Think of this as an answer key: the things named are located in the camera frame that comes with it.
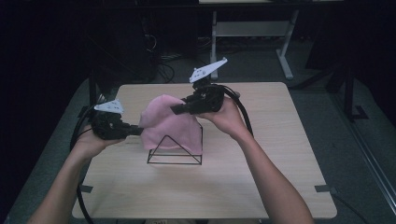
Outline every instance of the light wood surface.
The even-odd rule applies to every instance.
[[[302,194],[314,217],[331,218],[336,208],[304,128],[283,83],[227,83],[241,93],[257,141]],[[191,84],[126,85],[117,98],[122,119],[137,124],[149,102],[169,94],[192,94]],[[92,160],[83,193],[92,217],[266,218],[268,217],[240,147],[207,120],[202,165],[147,164],[138,136],[107,148]],[[76,203],[73,215],[83,217]]]

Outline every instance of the black wire frame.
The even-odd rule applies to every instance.
[[[202,125],[200,124],[201,127],[201,146],[204,146],[204,129],[202,127]],[[171,139],[172,141],[174,141],[179,147],[180,150],[184,150],[185,152],[188,153],[188,155],[186,154],[155,154],[157,152],[157,150],[160,148],[161,143],[163,142],[163,140],[165,140],[166,138]],[[167,162],[167,161],[152,161],[151,159],[153,157],[190,157],[193,158],[194,161],[196,162]],[[158,146],[156,146],[154,149],[151,149],[148,152],[148,164],[179,164],[179,165],[202,165],[202,158],[203,158],[203,154],[201,155],[193,155],[191,154],[186,148],[184,148],[180,143],[178,143],[174,138],[172,138],[169,135],[165,135],[160,143],[158,144]]]

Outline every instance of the dark background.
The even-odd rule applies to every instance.
[[[4,220],[70,98],[92,70],[100,74],[101,91],[110,91],[121,83],[147,83],[155,76],[158,59],[146,52],[144,28],[157,33],[163,49],[172,47],[193,57],[196,37],[210,33],[205,24],[211,22],[211,13],[157,11],[156,23],[150,21],[148,27],[142,27],[135,12],[115,14],[87,8],[98,6],[98,1],[84,5],[63,1],[0,4],[0,220]],[[393,4],[381,1],[358,5],[347,2],[330,9],[308,7],[301,11],[293,38],[316,40],[308,68],[324,69],[340,61],[346,64],[396,125],[393,9]],[[235,15],[238,20],[250,19],[254,13],[227,12],[223,19],[232,20]],[[275,16],[269,11],[266,15],[277,19],[282,13]],[[133,31],[120,32],[123,29]],[[87,32],[128,66],[106,55],[87,38]],[[135,44],[128,41],[130,37]]]

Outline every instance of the person's right hand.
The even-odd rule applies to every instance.
[[[233,139],[248,133],[238,107],[229,97],[224,97],[223,105],[218,112],[204,113],[197,115],[197,117],[212,121],[219,130],[229,134]]]

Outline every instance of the person's left hand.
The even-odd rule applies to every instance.
[[[106,147],[117,144],[124,139],[117,140],[103,140],[93,133],[91,125],[84,128],[83,134],[78,138],[73,147],[72,154],[78,159],[88,161],[93,157],[99,155]]]

